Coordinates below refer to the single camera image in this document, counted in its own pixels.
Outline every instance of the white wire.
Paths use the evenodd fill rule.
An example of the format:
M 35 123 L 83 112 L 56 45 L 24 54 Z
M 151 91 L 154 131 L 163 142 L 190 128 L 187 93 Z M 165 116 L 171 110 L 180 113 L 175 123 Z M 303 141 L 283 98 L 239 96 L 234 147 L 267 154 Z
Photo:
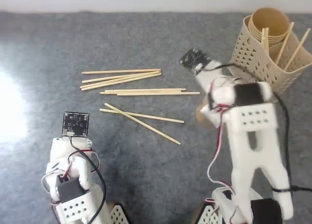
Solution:
M 47 193 L 50 193 L 50 190 L 44 185 L 44 182 L 46 181 L 46 177 L 48 177 L 48 176 L 54 174 L 54 173 L 57 172 L 57 171 L 60 171 L 60 172 L 58 172 L 58 174 L 62 174 L 62 175 L 63 175 L 63 174 L 65 173 L 65 171 L 62 170 L 62 169 L 55 169 L 55 170 L 53 170 L 53 171 L 50 171 L 50 172 L 46 173 L 46 174 L 41 178 L 41 184 L 42 184 L 44 190 L 45 190 Z

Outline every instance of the gray carpet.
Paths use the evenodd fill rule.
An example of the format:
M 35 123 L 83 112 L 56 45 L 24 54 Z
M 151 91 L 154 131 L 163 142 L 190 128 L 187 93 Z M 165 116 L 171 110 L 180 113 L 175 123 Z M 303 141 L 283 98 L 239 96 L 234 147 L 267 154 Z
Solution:
M 163 76 L 114 88 L 187 88 L 200 91 L 178 64 L 193 46 L 214 58 L 230 59 L 243 14 L 9 14 L 0 13 L 2 129 L 0 137 L 0 223 L 54 224 L 49 196 L 41 185 L 52 138 L 61 134 L 64 111 L 89 112 L 89 138 L 102 162 L 108 201 L 121 202 L 133 224 L 189 224 L 215 185 L 206 170 L 216 129 L 201 128 L 195 109 L 202 95 L 102 96 L 81 92 L 83 70 L 162 68 Z M 301 37 L 312 15 L 290 15 Z M 305 43 L 312 51 L 311 36 Z M 290 110 L 290 152 L 294 184 L 312 187 L 312 71 L 309 68 L 283 95 Z M 178 146 L 123 116 L 101 113 L 104 102 L 131 112 L 184 119 L 186 124 L 144 120 L 179 140 Z M 21 137 L 14 134 L 25 130 Z M 280 124 L 284 120 L 279 114 Z M 227 137 L 212 175 L 230 181 Z M 270 197 L 256 173 L 254 188 Z M 290 224 L 310 223 L 312 195 L 294 195 Z

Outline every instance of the paper cup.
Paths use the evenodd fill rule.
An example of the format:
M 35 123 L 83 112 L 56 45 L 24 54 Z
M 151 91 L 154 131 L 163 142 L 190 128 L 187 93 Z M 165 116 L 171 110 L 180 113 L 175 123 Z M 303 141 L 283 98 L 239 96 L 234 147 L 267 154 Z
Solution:
M 286 15 L 274 8 L 260 8 L 256 10 L 249 22 L 250 33 L 261 41 L 262 28 L 269 28 L 269 43 L 278 43 L 286 36 L 290 22 Z

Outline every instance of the wooden stick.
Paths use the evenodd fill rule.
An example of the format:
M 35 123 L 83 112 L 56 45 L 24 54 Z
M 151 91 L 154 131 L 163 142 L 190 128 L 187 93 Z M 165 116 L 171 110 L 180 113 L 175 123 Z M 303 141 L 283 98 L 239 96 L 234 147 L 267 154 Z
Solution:
M 265 28 L 262 29 L 261 33 L 261 45 L 265 48 Z
M 116 75 L 116 76 L 109 76 L 109 77 L 102 77 L 102 78 L 96 78 L 96 79 L 86 79 L 83 80 L 82 83 L 90 83 L 90 82 L 96 82 L 101 80 L 108 80 L 108 79 L 117 79 L 117 78 L 123 78 L 130 75 Z
M 146 95 L 199 95 L 200 92 L 181 92 L 181 93 L 117 93 L 117 96 L 146 96 Z
M 306 31 L 306 33 L 303 35 L 303 37 L 302 37 L 300 43 L 298 44 L 296 50 L 294 51 L 294 53 L 292 54 L 291 58 L 289 59 L 287 65 L 286 65 L 286 67 L 285 67 L 285 69 L 284 69 L 285 71 L 287 71 L 288 68 L 290 67 L 290 65 L 291 65 L 291 63 L 292 63 L 292 61 L 293 61 L 293 59 L 296 57 L 296 55 L 297 55 L 297 53 L 299 52 L 300 48 L 302 47 L 304 41 L 307 39 L 310 30 L 311 30 L 311 28 L 308 28 L 307 31 Z
M 96 88 L 100 88 L 100 87 L 105 87 L 105 86 L 109 86 L 109 85 L 115 85 L 115 84 L 121 84 L 121 83 L 127 83 L 130 81 L 135 81 L 135 80 L 139 80 L 139 79 L 146 79 L 146 78 L 150 78 L 150 77 L 154 77 L 154 76 L 158 76 L 161 75 L 161 73 L 157 73 L 154 75 L 145 75 L 145 76 L 141 76 L 141 77 L 137 77 L 137 78 L 131 78 L 131 79 L 126 79 L 126 80 L 121 80 L 121 81 L 116 81 L 116 82 L 112 82 L 112 83 L 106 83 L 106 84 L 99 84 L 99 85 L 94 85 L 91 87 L 86 87 L 86 88 L 82 88 L 81 90 L 90 90 L 90 89 L 96 89 Z
M 269 28 L 265 29 L 265 48 L 266 51 L 269 53 Z
M 101 112 L 106 112 L 106 113 L 118 113 L 114 110 L 108 110 L 108 109 L 99 109 Z M 143 117 L 143 118 L 151 118 L 151 119 L 158 119 L 158 120 L 163 120 L 163 121 L 169 121 L 169 122 L 175 122 L 175 123 L 184 123 L 183 120 L 178 120 L 178 119 L 173 119 L 173 118 L 163 118 L 163 117 L 158 117 L 158 116 L 153 116 L 153 115 L 146 115 L 146 114 L 140 114 L 140 113 L 131 113 L 131 112 L 125 112 L 131 116 L 137 116 L 137 117 Z
M 127 73 L 127 72 L 157 72 L 161 69 L 138 69 L 138 70 L 116 70 L 116 71 L 86 71 L 82 74 L 110 74 L 110 73 Z
M 283 42 L 283 44 L 282 44 L 282 47 L 281 47 L 281 49 L 280 49 L 280 51 L 279 51 L 279 53 L 278 53 L 278 56 L 277 56 L 277 58 L 276 58 L 276 60 L 275 60 L 276 65 L 278 65 L 279 60 L 280 60 L 281 57 L 282 57 L 282 54 L 283 54 L 283 52 L 284 52 L 284 49 L 285 49 L 285 46 L 286 46 L 286 44 L 287 44 L 288 38 L 289 38 L 290 34 L 292 33 L 293 25 L 294 25 L 294 22 L 291 22 L 291 25 L 290 25 L 290 27 L 289 27 L 289 31 L 288 31 L 288 33 L 287 33 L 285 39 L 284 39 L 284 42 Z
M 177 91 L 177 90 L 173 90 L 173 91 L 142 91 L 142 92 L 118 92 L 118 93 L 107 93 L 107 92 L 100 92 L 100 94 L 107 94 L 107 95 L 116 95 L 116 94 L 120 94 L 120 93 L 180 93 L 181 90 Z
M 80 88 L 82 89 L 82 88 L 91 87 L 91 86 L 95 86 L 95 85 L 99 85 L 99 84 L 108 84 L 108 83 L 112 83 L 112 82 L 116 82 L 116 81 L 120 81 L 120 80 L 126 80 L 126 79 L 141 77 L 141 76 L 145 76 L 145 75 L 159 74 L 159 73 L 160 72 L 146 72 L 146 73 L 133 74 L 133 75 L 129 75 L 127 77 L 122 77 L 122 78 L 118 78 L 118 79 L 112 79 L 112 80 L 108 80 L 108 81 L 82 85 L 82 86 L 80 86 Z
M 156 132 L 157 134 L 159 134 L 159 135 L 161 135 L 161 136 L 167 138 L 168 140 L 171 140 L 172 142 L 175 142 L 175 143 L 178 144 L 178 145 L 181 144 L 180 142 L 178 142 L 178 141 L 175 140 L 174 138 L 172 138 L 172 137 L 166 135 L 165 133 L 163 133 L 163 132 L 161 132 L 161 131 L 159 131 L 159 130 L 153 128 L 153 127 L 151 127 L 150 125 L 148 125 L 148 124 L 142 122 L 141 120 L 138 120 L 137 118 L 134 118 L 133 116 L 131 116 L 131 115 L 129 115 L 129 114 L 127 114 L 127 113 L 125 113 L 125 112 L 123 112 L 123 111 L 117 109 L 116 107 L 111 106 L 111 105 L 108 104 L 108 103 L 105 103 L 104 105 L 107 106 L 108 108 L 111 108 L 112 110 L 114 110 L 114 111 L 116 111 L 116 112 L 118 112 L 118 113 L 120 113 L 120 114 L 122 114 L 122 115 L 124 115 L 124 116 L 126 116 L 126 117 L 128 117 L 128 118 L 130 118 L 130 119 L 132 119 L 133 121 L 135 121 L 135 122 L 137 122 L 137 123 L 139 123 L 139 124 L 145 126 L 145 127 L 148 128 L 149 130 L 151 130 L 151 131 L 153 131 L 153 132 Z
M 184 91 L 186 89 L 111 89 L 105 90 L 103 94 L 117 94 L 117 93 L 128 93 L 128 92 L 144 92 L 144 91 Z

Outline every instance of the cable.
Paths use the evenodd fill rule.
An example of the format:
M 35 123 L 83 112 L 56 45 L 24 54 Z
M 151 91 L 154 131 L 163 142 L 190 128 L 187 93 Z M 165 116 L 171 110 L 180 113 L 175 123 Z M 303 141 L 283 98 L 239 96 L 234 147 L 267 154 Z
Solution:
M 220 113 L 220 125 L 219 125 L 219 128 L 218 128 L 218 139 L 217 139 L 216 149 L 215 149 L 214 157 L 213 157 L 212 161 L 210 162 L 210 164 L 208 166 L 207 176 L 208 176 L 209 180 L 212 183 L 221 184 L 221 185 L 227 187 L 232 192 L 232 194 L 235 194 L 234 190 L 232 189 L 232 187 L 228 183 L 226 183 L 224 181 L 221 181 L 221 180 L 213 180 L 212 177 L 210 176 L 210 169 L 213 166 L 214 162 L 216 161 L 216 159 L 217 159 L 217 157 L 218 157 L 218 155 L 220 153 L 221 142 L 222 142 L 222 133 L 223 133 L 222 115 L 227 110 L 228 110 L 228 108 L 227 109 L 223 109 L 223 110 L 221 110 L 221 113 Z
M 244 71 L 244 72 L 248 73 L 249 75 L 251 75 L 256 80 L 262 81 L 262 79 L 260 79 L 257 75 L 255 75 L 254 73 L 250 72 L 246 68 L 243 68 L 242 66 L 239 66 L 239 65 L 237 65 L 235 63 L 221 64 L 221 65 L 215 67 L 214 69 L 204 70 L 204 71 L 206 71 L 206 72 L 207 71 L 213 71 L 213 70 L 222 69 L 222 68 L 231 67 L 231 66 L 234 66 L 236 68 L 241 69 L 242 71 Z M 277 99 L 278 103 L 280 104 L 280 106 L 282 107 L 284 115 L 285 115 L 285 120 L 286 120 L 285 135 L 284 135 L 284 151 L 285 151 L 286 171 L 287 171 L 287 174 L 288 174 L 290 188 L 289 189 L 276 189 L 276 188 L 272 188 L 272 190 L 275 191 L 275 192 L 287 192 L 287 191 L 290 191 L 290 192 L 293 192 L 293 191 L 310 191 L 310 192 L 312 192 L 312 188 L 309 188 L 309 187 L 299 187 L 299 186 L 293 185 L 292 171 L 291 171 L 291 164 L 290 164 L 290 155 L 289 155 L 289 129 L 290 129 L 289 112 L 288 112 L 288 109 L 287 109 L 285 103 L 280 98 L 280 96 L 276 92 L 273 92 L 273 94 L 276 97 L 276 99 Z
M 94 150 L 92 150 L 92 149 L 83 149 L 83 150 L 81 150 L 81 151 L 83 151 L 83 152 L 91 152 L 91 153 L 94 153 L 95 154 L 95 156 L 97 157 L 97 169 L 99 169 L 99 166 L 100 166 L 100 159 L 99 159 L 99 157 L 98 157 L 98 154 L 94 151 Z M 76 153 L 79 153 L 79 151 L 74 151 L 74 152 L 72 152 L 71 154 L 69 154 L 68 155 L 68 157 L 67 157 L 67 161 L 69 162 L 70 161 L 70 157 L 71 156 L 73 156 L 74 154 L 76 154 Z
M 44 190 L 45 190 L 47 193 L 50 193 L 50 189 L 48 189 L 48 188 L 46 187 L 46 185 L 44 184 L 45 179 L 46 179 L 46 177 L 48 177 L 48 176 L 54 174 L 55 172 L 59 172 L 58 174 L 60 174 L 60 175 L 64 175 L 64 174 L 65 174 L 65 171 L 64 171 L 64 170 L 62 170 L 62 169 L 55 169 L 55 170 L 53 170 L 53 171 L 50 171 L 50 172 L 46 173 L 46 174 L 41 178 L 41 184 L 42 184 Z
M 60 221 L 59 221 L 59 217 L 58 217 L 57 213 L 55 212 L 55 209 L 54 209 L 53 205 L 51 206 L 51 209 L 52 209 L 52 212 L 54 214 L 55 219 L 57 220 L 57 223 L 61 224 Z
M 93 161 L 82 150 L 80 150 L 79 148 L 74 146 L 71 136 L 69 136 L 69 142 L 70 142 L 70 145 L 74 149 L 76 149 L 92 165 L 92 167 L 95 169 L 99 179 L 101 180 L 101 183 L 102 183 L 102 186 L 103 186 L 103 198 L 102 198 L 101 204 L 99 205 L 97 211 L 95 212 L 93 217 L 88 222 L 88 224 L 91 224 L 94 221 L 94 219 L 98 216 L 98 214 L 101 212 L 101 210 L 102 210 L 102 208 L 104 206 L 105 200 L 106 200 L 106 184 L 105 184 L 105 180 L 104 180 L 103 176 L 101 175 L 100 171 L 98 170 L 98 168 L 96 167 L 96 165 L 93 163 Z

